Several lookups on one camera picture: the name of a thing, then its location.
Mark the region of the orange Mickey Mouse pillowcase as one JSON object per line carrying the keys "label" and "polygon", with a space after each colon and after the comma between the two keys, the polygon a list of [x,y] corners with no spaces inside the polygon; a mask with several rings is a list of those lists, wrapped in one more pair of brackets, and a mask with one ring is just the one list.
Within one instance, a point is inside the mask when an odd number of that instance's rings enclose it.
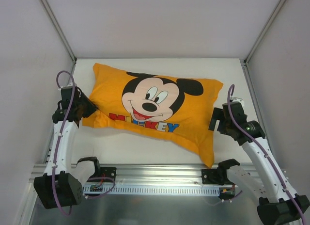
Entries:
{"label": "orange Mickey Mouse pillowcase", "polygon": [[128,72],[98,63],[93,72],[89,99],[97,110],[83,119],[84,126],[171,141],[212,167],[214,135],[209,124],[222,82]]}

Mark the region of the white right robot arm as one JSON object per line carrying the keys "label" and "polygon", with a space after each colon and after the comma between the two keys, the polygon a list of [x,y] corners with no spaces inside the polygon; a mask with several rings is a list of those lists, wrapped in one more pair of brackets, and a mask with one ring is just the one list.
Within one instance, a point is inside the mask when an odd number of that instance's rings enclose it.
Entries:
{"label": "white right robot arm", "polygon": [[228,101],[222,108],[214,108],[209,130],[232,137],[251,159],[260,177],[251,177],[235,159],[222,161],[212,174],[210,182],[232,183],[251,197],[264,225],[284,225],[295,221],[306,224],[304,213],[310,207],[306,195],[299,195],[277,164],[257,121],[248,121],[238,101]]}

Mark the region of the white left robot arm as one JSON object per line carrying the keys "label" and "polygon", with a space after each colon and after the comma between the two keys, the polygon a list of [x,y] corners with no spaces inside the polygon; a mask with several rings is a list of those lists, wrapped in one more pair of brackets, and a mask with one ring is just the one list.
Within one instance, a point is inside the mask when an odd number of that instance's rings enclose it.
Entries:
{"label": "white left robot arm", "polygon": [[34,189],[44,208],[72,207],[82,201],[82,189],[87,180],[101,177],[97,157],[84,157],[71,166],[73,144],[80,122],[96,110],[82,90],[75,86],[60,90],[61,100],[52,116],[54,134],[50,157],[42,176],[34,179]]}

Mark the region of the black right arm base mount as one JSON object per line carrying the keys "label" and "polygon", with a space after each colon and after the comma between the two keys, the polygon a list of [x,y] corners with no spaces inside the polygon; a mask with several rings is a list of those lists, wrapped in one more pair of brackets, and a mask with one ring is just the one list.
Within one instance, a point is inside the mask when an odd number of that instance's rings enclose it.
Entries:
{"label": "black right arm base mount", "polygon": [[203,185],[232,185],[228,180],[227,173],[218,169],[201,169],[201,180]]}

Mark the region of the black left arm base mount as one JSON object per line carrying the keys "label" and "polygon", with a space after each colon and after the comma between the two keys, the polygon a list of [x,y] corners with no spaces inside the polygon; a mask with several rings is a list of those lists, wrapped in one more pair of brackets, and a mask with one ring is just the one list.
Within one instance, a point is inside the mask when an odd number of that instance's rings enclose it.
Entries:
{"label": "black left arm base mount", "polygon": [[116,167],[101,167],[100,168],[100,172],[98,175],[96,175],[95,177],[97,177],[98,179],[93,180],[94,182],[102,182],[102,183],[106,183],[109,182],[111,183],[112,181],[110,180],[113,179],[115,180],[117,176],[117,168]]}

